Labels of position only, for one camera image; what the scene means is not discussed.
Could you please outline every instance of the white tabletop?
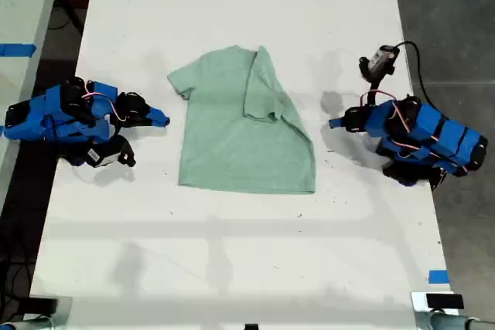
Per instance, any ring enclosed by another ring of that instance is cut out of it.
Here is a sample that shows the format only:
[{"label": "white tabletop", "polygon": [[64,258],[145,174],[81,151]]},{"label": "white tabletop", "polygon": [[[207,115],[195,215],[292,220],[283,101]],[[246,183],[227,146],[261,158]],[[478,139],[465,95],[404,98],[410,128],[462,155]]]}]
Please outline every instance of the white tabletop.
[{"label": "white tabletop", "polygon": [[[70,329],[415,328],[410,292],[444,269],[429,186],[400,186],[327,120],[369,84],[360,56],[402,39],[396,0],[90,0],[77,74],[171,117],[124,131],[137,165],[60,162],[33,294]],[[179,187],[187,102],[166,76],[212,49],[266,46],[316,155],[316,193]],[[404,53],[382,89],[410,92]]]},{"label": "white tabletop", "polygon": [[[31,97],[53,0],[0,0],[0,43],[35,44],[32,58],[0,58],[0,125],[7,108]],[[0,212],[19,145],[0,136]]]}]

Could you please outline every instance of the black wire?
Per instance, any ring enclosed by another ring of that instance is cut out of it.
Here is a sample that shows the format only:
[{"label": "black wire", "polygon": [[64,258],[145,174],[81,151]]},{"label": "black wire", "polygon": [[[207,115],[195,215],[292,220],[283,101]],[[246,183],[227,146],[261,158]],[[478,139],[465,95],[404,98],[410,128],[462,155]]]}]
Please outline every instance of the black wire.
[{"label": "black wire", "polygon": [[0,270],[2,270],[2,275],[0,276],[0,320],[3,318],[3,315],[5,313],[5,307],[8,304],[5,303],[5,294],[6,294],[5,282],[7,281],[7,274],[9,273],[10,262],[12,260],[12,257],[10,255],[9,245],[5,242],[5,238],[3,236],[2,236],[2,245],[4,246],[5,252],[7,254],[7,261],[5,263],[3,262],[0,263]]},{"label": "black wire", "polygon": [[[25,244],[25,241],[22,238],[22,234],[21,234],[22,231],[21,231],[21,229],[18,228],[17,231],[18,231],[18,237],[19,237],[18,243],[21,246],[22,252],[24,254],[24,261],[23,262],[12,262],[12,255],[11,255],[11,251],[9,249],[9,244],[6,241],[6,238],[4,238],[2,235],[0,235],[0,237],[1,237],[0,242],[2,243],[2,245],[3,245],[4,249],[5,249],[6,255],[7,255],[7,261],[6,261],[6,265],[5,265],[5,272],[3,272],[2,275],[0,275],[0,320],[3,318],[3,315],[5,314],[5,309],[9,306],[9,304],[12,301],[21,301],[23,299],[23,298],[21,298],[21,297],[19,297],[18,295],[15,294],[15,280],[17,279],[17,277],[19,276],[19,274],[20,274],[20,272],[21,272],[21,270],[23,268],[26,269],[26,275],[27,275],[28,282],[29,282],[29,288],[28,288],[28,290],[32,286],[31,270],[29,269],[29,265],[31,263],[28,262],[29,252],[28,252],[27,246]],[[8,276],[8,273],[9,273],[9,268],[13,264],[20,264],[20,267],[17,269],[17,271],[12,276],[12,279],[10,280],[10,290],[7,290],[7,287],[6,287],[5,284],[7,282],[7,276]],[[18,314],[18,312],[15,311],[10,316],[10,318],[7,320],[7,322],[11,321],[17,314]]]},{"label": "black wire", "polygon": [[28,291],[30,291],[31,290],[31,286],[32,286],[32,277],[31,277],[31,270],[29,269],[29,264],[28,264],[29,253],[28,253],[28,248],[27,248],[27,246],[25,244],[25,241],[22,238],[22,236],[19,236],[19,245],[21,246],[22,252],[24,253],[24,264],[23,264],[23,267],[26,269],[26,276],[27,276],[28,282],[29,282]]},{"label": "black wire", "polygon": [[417,64],[418,64],[419,86],[421,87],[421,90],[423,92],[423,95],[425,96],[425,99],[428,101],[428,103],[430,104],[430,106],[432,106],[433,108],[435,108],[436,110],[438,110],[438,108],[436,108],[436,106],[432,103],[432,101],[428,97],[428,94],[426,93],[425,85],[423,83],[423,77],[421,75],[421,58],[419,56],[419,48],[416,45],[416,43],[415,42],[412,42],[411,40],[405,40],[404,42],[400,42],[399,44],[397,44],[395,46],[395,48],[398,48],[399,46],[405,46],[405,45],[408,45],[408,44],[410,46],[413,46],[414,49],[415,49],[415,51],[416,51],[416,61],[417,61]]},{"label": "black wire", "polygon": [[48,30],[61,30],[63,29],[65,26],[69,25],[70,23],[70,18],[67,17],[67,20],[60,26],[55,26],[55,27],[49,27]]}]

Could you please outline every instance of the folded sleeve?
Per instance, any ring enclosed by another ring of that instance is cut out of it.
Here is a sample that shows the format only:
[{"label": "folded sleeve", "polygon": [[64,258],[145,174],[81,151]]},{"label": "folded sleeve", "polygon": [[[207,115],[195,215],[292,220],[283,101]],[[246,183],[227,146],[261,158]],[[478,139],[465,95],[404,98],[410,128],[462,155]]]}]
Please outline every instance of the folded sleeve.
[{"label": "folded sleeve", "polygon": [[270,56],[261,47],[247,80],[244,115],[257,121],[280,119],[283,106],[279,100],[278,85]]},{"label": "folded sleeve", "polygon": [[188,100],[200,81],[204,79],[204,75],[205,63],[204,57],[201,57],[189,65],[170,73],[167,78],[176,92],[180,94],[184,100]]}]

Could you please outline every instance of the sticker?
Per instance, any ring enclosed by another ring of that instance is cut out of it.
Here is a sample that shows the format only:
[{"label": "sticker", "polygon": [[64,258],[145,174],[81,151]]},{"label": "sticker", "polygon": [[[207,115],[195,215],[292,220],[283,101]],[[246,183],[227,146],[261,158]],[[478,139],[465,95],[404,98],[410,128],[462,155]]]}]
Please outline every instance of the sticker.
[{"label": "sticker", "polygon": [[88,151],[87,154],[90,156],[90,158],[93,159],[94,162],[100,160],[100,156],[96,153],[96,151],[93,148],[90,148],[90,151]]},{"label": "sticker", "polygon": [[449,273],[447,270],[430,270],[428,282],[430,284],[448,284],[450,282]]},{"label": "sticker", "polygon": [[119,152],[117,154],[107,156],[106,158],[104,158],[103,160],[101,160],[101,163],[98,164],[98,166],[108,165],[111,162],[114,162],[114,161],[118,160],[118,158],[120,157],[120,155],[121,155],[121,153]]},{"label": "sticker", "polygon": [[368,69],[372,69],[378,62],[378,60],[384,55],[384,53],[379,49],[371,58],[370,62],[368,63]]}]

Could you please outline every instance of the t-shirt hem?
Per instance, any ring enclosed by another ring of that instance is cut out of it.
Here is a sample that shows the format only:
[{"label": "t-shirt hem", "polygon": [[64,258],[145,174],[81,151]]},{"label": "t-shirt hem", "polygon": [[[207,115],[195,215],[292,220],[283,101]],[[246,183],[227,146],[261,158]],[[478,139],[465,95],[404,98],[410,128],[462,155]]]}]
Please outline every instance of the t-shirt hem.
[{"label": "t-shirt hem", "polygon": [[225,184],[214,184],[213,182],[205,184],[204,182],[194,182],[190,180],[179,180],[179,185],[193,187],[195,189],[211,189],[212,191],[226,192],[242,192],[242,193],[259,193],[259,194],[275,194],[275,195],[308,195],[315,193],[315,189],[274,189],[273,187],[266,188],[262,185],[253,185],[251,187],[228,187]]}]

